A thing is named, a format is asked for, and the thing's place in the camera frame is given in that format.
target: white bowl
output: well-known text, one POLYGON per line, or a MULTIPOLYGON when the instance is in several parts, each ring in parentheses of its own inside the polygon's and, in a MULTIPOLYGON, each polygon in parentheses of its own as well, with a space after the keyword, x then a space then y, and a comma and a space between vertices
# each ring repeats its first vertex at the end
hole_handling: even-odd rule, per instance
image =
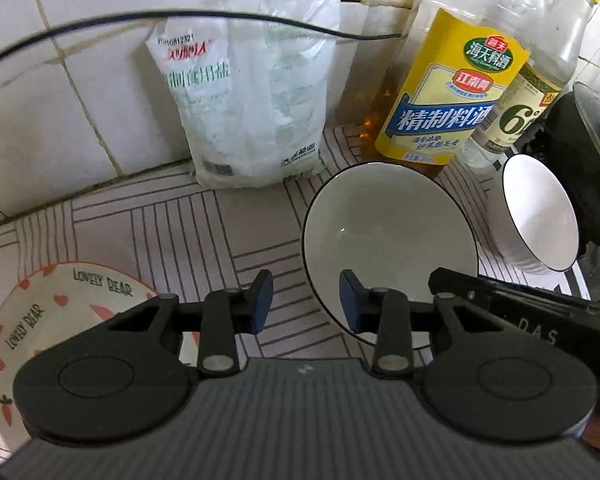
POLYGON ((569 269, 578 254, 578 223, 560 182, 538 160, 514 155, 489 193, 489 227, 502 256, 531 274, 569 269))
MULTIPOLYGON (((349 333, 338 288, 343 269, 368 288, 429 302, 429 275, 438 267, 478 272, 474 235, 451 196, 426 176, 384 162, 351 166, 322 187, 304 218, 302 258, 316 297, 349 333)), ((370 333, 356 337, 376 341, 370 333)))

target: tile grout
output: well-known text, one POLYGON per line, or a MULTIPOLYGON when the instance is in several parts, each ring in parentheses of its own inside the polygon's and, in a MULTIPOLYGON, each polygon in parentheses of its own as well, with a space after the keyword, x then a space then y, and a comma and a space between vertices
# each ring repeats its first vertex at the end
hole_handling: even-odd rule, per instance
POLYGON ((578 56, 578 59, 581 59, 581 60, 583 60, 583 61, 586 61, 586 62, 587 62, 587 65, 586 65, 584 68, 586 68, 586 67, 587 67, 587 66, 589 66, 589 65, 593 65, 594 67, 596 67, 596 68, 599 68, 599 69, 600 69, 600 65, 598 65, 598 64, 596 64, 596 63, 594 63, 593 61, 591 61, 591 60, 587 59, 586 57, 578 56))
POLYGON ((171 168, 174 166, 179 166, 181 164, 186 164, 188 162, 191 162, 191 158, 181 158, 180 160, 176 160, 174 162, 167 162, 166 164, 160 164, 158 166, 155 166, 153 168, 146 168, 145 170, 141 170, 141 171, 136 171, 134 173, 130 173, 130 174, 124 174, 121 176, 116 176, 114 178, 110 178, 109 180, 105 180, 104 182, 99 182, 97 184, 93 184, 91 186, 87 186, 87 187, 83 187, 82 189, 79 189, 78 191, 69 193, 67 195, 64 195, 60 198, 56 198, 54 200, 49 200, 48 202, 42 203, 40 205, 31 207, 27 210, 21 211, 19 213, 13 214, 13 215, 7 215, 5 213, 2 213, 4 215, 4 219, 0 220, 0 226, 8 224, 10 222, 19 220, 20 218, 24 218, 25 216, 28 216, 32 213, 35 213, 36 211, 41 211, 43 209, 47 209, 49 207, 53 207, 56 206, 58 204, 61 204, 63 202, 67 202, 69 200, 73 200, 75 198, 84 196, 92 191, 95 190, 99 190, 99 189, 103 189, 105 187, 108 186, 113 186, 115 184, 120 184, 121 182, 126 182, 128 180, 131 180, 132 178, 135 178, 136 176, 140 176, 142 174, 146 174, 146 173, 152 173, 154 171, 160 171, 160 170, 164 170, 165 168, 171 168))
MULTIPOLYGON (((392 4, 391 2, 381 2, 380 0, 340 0, 340 3, 341 4, 359 4, 359 5, 362 5, 365 7, 393 7, 394 9, 411 9, 411 7, 409 7, 409 6, 392 4)), ((150 26, 151 24, 155 24, 156 21, 158 21, 158 20, 139 20, 138 22, 135 22, 131 25, 127 25, 127 26, 123 25, 123 26, 117 28, 116 30, 112 30, 111 32, 98 34, 94 38, 91 38, 89 40, 85 40, 82 42, 78 42, 67 48, 61 49, 62 54, 58 54, 58 48, 60 48, 60 47, 58 46, 56 48, 56 45, 55 45, 54 49, 56 50, 56 54, 58 54, 56 57, 42 61, 37 65, 34 65, 27 69, 24 69, 22 72, 3 81, 2 83, 0 83, 0 90, 2 88, 4 88, 5 86, 10 85, 11 83, 16 81, 16 79, 20 78, 21 76, 31 72, 32 70, 36 70, 46 64, 48 64, 48 65, 62 64, 62 61, 64 59, 68 59, 71 56, 80 54, 81 52, 84 52, 85 50, 90 49, 92 46, 96 46, 100 43, 103 43, 104 41, 111 40, 112 38, 116 38, 119 35, 124 34, 125 32, 134 30, 135 28, 150 26)), ((355 40, 343 40, 343 41, 337 40, 337 41, 342 42, 342 43, 354 43, 355 42, 355 40)))
MULTIPOLYGON (((44 27, 46 28, 46 30, 49 30, 51 28, 51 26, 49 24, 49 20, 46 17, 45 9, 42 6, 42 0, 35 0, 35 2, 36 2, 36 7, 38 8, 38 13, 40 14, 40 18, 42 19, 42 23, 43 23, 44 27)), ((64 73, 66 74, 66 78, 69 81, 69 85, 71 86, 71 88, 75 94, 75 97, 78 99, 78 102, 80 103, 80 106, 82 107, 82 113, 84 114, 84 118, 87 120, 87 122, 91 126, 91 129, 93 130, 93 133, 96 136, 96 142, 100 145, 100 147, 107 154, 109 162, 113 166, 113 169, 116 172, 116 175, 122 176, 123 175, 122 168, 120 168, 120 165, 116 161, 115 156, 113 155, 113 153, 107 146, 107 143, 105 142, 104 138, 102 137, 102 134, 98 131, 98 127, 96 126, 95 121, 93 120, 89 111, 87 110, 86 104, 84 103, 84 100, 82 99, 80 93, 78 92, 75 82, 74 82, 73 78, 71 77, 71 74, 69 73, 69 69, 67 68, 66 61, 65 61, 64 51, 58 45, 56 38, 50 38, 50 41, 51 41, 52 45, 54 46, 56 52, 58 53, 59 62, 62 65, 62 68, 64 69, 64 73)))

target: black cable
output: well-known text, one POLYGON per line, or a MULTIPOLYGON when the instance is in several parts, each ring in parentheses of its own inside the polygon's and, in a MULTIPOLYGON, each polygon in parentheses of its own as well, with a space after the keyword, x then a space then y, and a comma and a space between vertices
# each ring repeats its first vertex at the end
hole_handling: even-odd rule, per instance
POLYGON ((75 32, 76 30, 82 30, 84 28, 97 27, 99 25, 109 25, 111 23, 123 23, 133 22, 135 20, 162 20, 165 18, 229 18, 231 20, 253 20, 257 22, 273 22, 282 23, 283 25, 290 25, 292 27, 305 28, 306 30, 312 30, 314 32, 320 32, 321 34, 327 34, 329 36, 336 36, 338 38, 345 38, 346 40, 357 40, 357 41, 375 41, 375 40, 390 40, 393 38, 400 38, 401 34, 381 34, 380 36, 361 36, 359 34, 350 34, 349 32, 341 32, 339 30, 333 30, 331 28, 319 27, 318 25, 312 25, 311 23, 300 22, 299 20, 292 20, 289 18, 283 18, 282 16, 271 16, 269 14, 259 14, 257 12, 234 12, 232 10, 212 10, 212 9, 160 9, 160 10, 136 10, 134 12, 120 12, 117 14, 104 14, 102 16, 95 16, 94 18, 85 18, 83 20, 76 20, 75 22, 65 23, 64 25, 58 25, 52 27, 49 30, 38 32, 33 36, 29 36, 24 40, 20 40, 4 50, 0 51, 0 61, 4 58, 15 54, 19 50, 27 48, 28 46, 40 43, 41 41, 55 38, 56 36, 62 36, 69 32, 75 32))

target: plate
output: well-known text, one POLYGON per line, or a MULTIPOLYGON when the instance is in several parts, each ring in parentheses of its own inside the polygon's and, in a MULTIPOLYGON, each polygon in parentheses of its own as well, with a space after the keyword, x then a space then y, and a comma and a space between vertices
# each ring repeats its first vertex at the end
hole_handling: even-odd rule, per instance
MULTIPOLYGON (((323 308, 370 344, 375 334, 353 334, 347 324, 338 288, 343 269, 366 288, 394 288, 429 303, 429 275, 438 267, 478 275, 474 234, 456 201, 417 171, 385 162, 350 166, 322 186, 304 218, 302 259, 323 308)), ((414 348, 428 339, 414 332, 414 348)))
MULTIPOLYGON (((156 295, 118 270, 53 264, 22 280, 0 308, 0 432, 14 451, 30 439, 13 402, 13 379, 39 352, 156 295)), ((197 334, 185 334, 180 360, 195 364, 197 334)))

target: yellow bottle label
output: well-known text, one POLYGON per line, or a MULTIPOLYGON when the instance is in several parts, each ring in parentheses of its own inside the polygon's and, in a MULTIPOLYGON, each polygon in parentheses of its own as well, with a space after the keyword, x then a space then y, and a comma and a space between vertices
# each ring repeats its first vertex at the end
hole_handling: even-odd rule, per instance
POLYGON ((439 9, 376 149, 389 158, 448 163, 528 57, 512 37, 439 9))
POLYGON ((504 153, 558 97, 560 90, 562 87, 525 63, 498 104, 475 129, 472 139, 488 152, 504 153))

